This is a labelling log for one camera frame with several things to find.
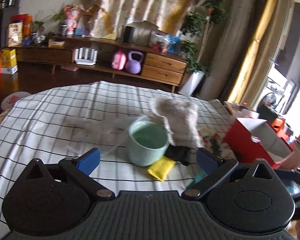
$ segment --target checkered tablecloth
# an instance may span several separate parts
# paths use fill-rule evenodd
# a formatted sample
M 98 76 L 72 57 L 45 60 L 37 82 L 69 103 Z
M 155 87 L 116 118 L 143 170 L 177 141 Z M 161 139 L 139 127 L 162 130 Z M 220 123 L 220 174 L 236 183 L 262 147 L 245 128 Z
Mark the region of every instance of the checkered tablecloth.
M 77 157 L 67 150 L 67 146 L 81 144 L 82 153 L 98 147 L 94 143 L 75 141 L 75 135 L 82 128 L 74 122 L 74 118 L 102 122 L 147 114 L 152 97 L 192 101 L 199 108 L 199 127 L 215 130 L 221 136 L 229 128 L 230 115 L 218 100 L 206 102 L 160 90 L 108 82 L 54 88 L 16 102 L 0 125 L 0 239 L 9 232 L 1 212 L 2 201 L 31 159 L 57 163 L 65 156 Z M 115 194 L 120 190 L 178 190 L 181 193 L 199 170 L 193 154 L 191 165 L 185 167 L 178 163 L 167 180 L 160 182 L 147 174 L 145 168 L 134 166 L 127 158 L 126 148 L 120 146 L 102 156 L 100 165 L 90 176 Z

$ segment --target white router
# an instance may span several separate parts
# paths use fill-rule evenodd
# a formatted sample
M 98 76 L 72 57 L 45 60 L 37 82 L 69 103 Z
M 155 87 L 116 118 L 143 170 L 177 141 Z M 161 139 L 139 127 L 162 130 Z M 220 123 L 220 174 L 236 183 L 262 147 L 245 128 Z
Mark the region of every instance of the white router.
M 79 48 L 74 51 L 74 61 L 78 65 L 92 66 L 97 61 L 97 54 L 97 50 L 90 48 Z

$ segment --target clear plastic bag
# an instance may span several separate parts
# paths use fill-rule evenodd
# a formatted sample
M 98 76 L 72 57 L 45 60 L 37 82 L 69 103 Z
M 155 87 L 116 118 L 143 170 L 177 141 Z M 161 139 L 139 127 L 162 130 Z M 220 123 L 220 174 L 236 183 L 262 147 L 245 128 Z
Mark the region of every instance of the clear plastic bag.
M 104 121 L 76 118 L 74 123 L 77 128 L 73 140 L 65 149 L 80 156 L 84 153 L 86 145 L 92 144 L 99 149 L 101 155 L 109 154 L 128 140 L 129 127 L 140 121 L 149 121 L 149 118 L 146 115 Z

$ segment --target drawer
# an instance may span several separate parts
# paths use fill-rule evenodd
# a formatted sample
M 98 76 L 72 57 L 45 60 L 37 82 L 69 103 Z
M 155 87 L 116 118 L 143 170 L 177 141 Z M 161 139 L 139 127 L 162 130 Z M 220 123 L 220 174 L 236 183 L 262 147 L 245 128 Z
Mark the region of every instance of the drawer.
M 183 74 L 187 63 L 151 53 L 147 53 L 145 64 L 153 67 L 163 68 Z
M 143 65 L 141 76 L 174 84 L 180 84 L 183 74 L 162 68 Z
M 62 49 L 16 48 L 18 61 L 71 64 L 72 52 Z

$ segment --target red box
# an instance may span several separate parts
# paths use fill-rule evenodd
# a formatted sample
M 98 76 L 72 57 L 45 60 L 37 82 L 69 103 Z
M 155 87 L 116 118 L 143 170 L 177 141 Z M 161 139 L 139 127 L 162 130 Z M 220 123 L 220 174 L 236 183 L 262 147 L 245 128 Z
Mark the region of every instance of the red box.
M 239 163 L 253 163 L 256 158 L 263 158 L 276 169 L 292 154 L 292 148 L 263 119 L 237 118 L 224 141 Z

